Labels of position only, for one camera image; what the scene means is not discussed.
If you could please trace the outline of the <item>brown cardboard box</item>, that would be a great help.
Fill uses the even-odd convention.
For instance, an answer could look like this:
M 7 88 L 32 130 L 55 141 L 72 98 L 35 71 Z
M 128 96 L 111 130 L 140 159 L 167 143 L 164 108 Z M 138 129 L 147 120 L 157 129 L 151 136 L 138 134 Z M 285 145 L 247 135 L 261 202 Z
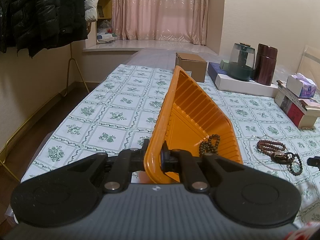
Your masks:
M 205 81 L 207 62 L 197 54 L 176 53 L 176 66 L 180 66 L 196 82 Z

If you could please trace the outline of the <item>white flat box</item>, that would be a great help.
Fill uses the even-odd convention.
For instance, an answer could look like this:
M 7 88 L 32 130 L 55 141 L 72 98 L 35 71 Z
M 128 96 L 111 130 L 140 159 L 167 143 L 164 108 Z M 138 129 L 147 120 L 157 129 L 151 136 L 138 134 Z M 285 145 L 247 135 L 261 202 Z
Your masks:
M 277 85 L 266 86 L 252 80 L 240 81 L 225 74 L 217 74 L 214 83 L 218 90 L 269 98 L 275 98 L 278 92 Z

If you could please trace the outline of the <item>black hanging jacket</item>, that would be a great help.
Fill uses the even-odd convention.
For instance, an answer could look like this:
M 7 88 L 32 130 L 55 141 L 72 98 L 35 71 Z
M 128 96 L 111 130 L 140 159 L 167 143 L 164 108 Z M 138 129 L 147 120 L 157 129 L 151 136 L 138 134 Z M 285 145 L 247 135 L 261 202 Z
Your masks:
M 85 0 L 1 0 L 1 53 L 34 57 L 86 38 Z

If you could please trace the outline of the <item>orange plastic tray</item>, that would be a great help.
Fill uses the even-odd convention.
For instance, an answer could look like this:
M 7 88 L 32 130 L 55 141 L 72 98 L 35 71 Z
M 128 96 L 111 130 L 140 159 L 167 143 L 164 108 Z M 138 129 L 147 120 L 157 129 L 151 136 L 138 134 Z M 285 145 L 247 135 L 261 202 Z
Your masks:
M 150 180 L 156 184 L 179 180 L 176 172 L 161 170 L 163 143 L 169 149 L 187 150 L 197 157 L 200 142 L 212 134 L 220 136 L 220 156 L 243 162 L 232 122 L 196 81 L 176 66 L 144 155 L 144 169 Z

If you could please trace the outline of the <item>glass green humidifier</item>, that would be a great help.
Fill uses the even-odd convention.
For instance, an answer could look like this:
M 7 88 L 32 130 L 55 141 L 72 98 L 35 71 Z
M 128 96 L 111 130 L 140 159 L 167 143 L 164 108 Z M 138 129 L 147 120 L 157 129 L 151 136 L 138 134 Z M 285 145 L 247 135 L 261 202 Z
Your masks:
M 235 43 L 228 61 L 221 61 L 220 68 L 233 79 L 249 81 L 255 64 L 255 49 L 249 44 Z

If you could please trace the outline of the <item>wooden bookshelf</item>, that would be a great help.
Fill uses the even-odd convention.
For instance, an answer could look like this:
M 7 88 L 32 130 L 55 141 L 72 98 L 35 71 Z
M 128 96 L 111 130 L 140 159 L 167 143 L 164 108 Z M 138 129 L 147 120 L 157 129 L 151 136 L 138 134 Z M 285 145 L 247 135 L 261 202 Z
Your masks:
M 106 43 L 102 35 L 111 34 L 112 31 L 112 0 L 98 0 L 98 20 L 96 23 L 97 44 Z

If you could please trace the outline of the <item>green floral tablecloth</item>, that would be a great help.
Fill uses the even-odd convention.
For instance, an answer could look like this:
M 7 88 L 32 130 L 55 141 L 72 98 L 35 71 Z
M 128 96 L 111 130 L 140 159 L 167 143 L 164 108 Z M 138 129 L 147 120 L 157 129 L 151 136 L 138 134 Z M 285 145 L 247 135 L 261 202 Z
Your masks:
M 97 152 L 113 156 L 151 137 L 172 71 L 119 65 L 84 98 L 41 146 L 23 180 L 49 172 Z M 201 88 L 231 120 L 247 166 L 288 180 L 302 196 L 297 226 L 319 221 L 319 169 L 307 159 L 319 155 L 319 125 L 300 130 L 272 98 L 219 91 L 207 77 Z M 259 139 L 282 142 L 300 161 L 293 170 L 259 152 Z

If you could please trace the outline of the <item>thin book on top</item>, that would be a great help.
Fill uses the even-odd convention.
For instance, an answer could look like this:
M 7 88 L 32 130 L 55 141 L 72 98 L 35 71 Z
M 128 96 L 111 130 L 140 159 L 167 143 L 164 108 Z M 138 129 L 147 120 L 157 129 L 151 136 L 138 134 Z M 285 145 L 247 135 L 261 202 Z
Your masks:
M 299 98 L 296 96 L 291 90 L 289 90 L 286 87 L 286 83 L 281 80 L 277 80 L 278 83 L 278 92 L 276 94 L 276 97 L 274 98 L 275 103 L 278 104 L 278 106 L 281 105 L 282 101 L 287 97 L 292 103 L 294 103 L 301 111 L 319 111 L 319 103 L 316 100 L 313 100 L 312 98 Z

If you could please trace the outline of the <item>blue flat box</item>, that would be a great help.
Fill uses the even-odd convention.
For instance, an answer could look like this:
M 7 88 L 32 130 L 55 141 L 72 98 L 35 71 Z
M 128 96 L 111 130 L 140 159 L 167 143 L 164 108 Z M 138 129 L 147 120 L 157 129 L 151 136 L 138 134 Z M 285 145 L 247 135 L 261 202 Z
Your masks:
M 226 75 L 227 72 L 220 68 L 219 63 L 209 62 L 208 63 L 208 75 L 212 79 L 213 83 L 215 83 L 215 80 L 219 74 Z

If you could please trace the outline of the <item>dark red cylindrical canister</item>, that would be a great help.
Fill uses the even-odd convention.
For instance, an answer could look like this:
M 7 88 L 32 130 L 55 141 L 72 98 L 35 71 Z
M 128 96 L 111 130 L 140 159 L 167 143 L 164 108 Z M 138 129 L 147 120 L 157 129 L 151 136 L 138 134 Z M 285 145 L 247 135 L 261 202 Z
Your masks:
M 258 44 L 253 80 L 259 84 L 270 86 L 276 68 L 277 48 Z

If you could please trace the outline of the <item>purple tissue pack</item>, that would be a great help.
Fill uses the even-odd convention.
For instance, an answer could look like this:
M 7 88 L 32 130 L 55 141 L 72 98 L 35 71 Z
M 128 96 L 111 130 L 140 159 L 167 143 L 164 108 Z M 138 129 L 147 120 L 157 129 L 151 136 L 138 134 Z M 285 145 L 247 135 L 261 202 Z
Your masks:
M 317 86 L 311 79 L 301 73 L 297 73 L 288 76 L 286 88 L 298 98 L 313 98 Z

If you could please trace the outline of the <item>thick red cover book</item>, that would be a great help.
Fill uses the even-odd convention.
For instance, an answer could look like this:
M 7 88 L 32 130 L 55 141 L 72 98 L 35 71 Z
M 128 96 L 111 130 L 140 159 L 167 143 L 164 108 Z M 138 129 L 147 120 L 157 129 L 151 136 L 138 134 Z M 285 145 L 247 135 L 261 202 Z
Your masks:
M 313 128 L 314 124 L 319 118 L 319 114 L 310 115 L 304 113 L 294 102 L 292 102 L 281 91 L 277 92 L 274 101 L 298 129 Z

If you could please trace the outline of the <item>pink curtain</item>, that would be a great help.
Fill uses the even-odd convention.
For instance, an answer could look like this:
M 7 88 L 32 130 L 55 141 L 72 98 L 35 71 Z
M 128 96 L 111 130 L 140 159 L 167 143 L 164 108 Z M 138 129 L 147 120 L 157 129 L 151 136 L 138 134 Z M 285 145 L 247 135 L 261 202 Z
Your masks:
M 121 40 L 205 45 L 209 0 L 112 0 L 113 31 Z

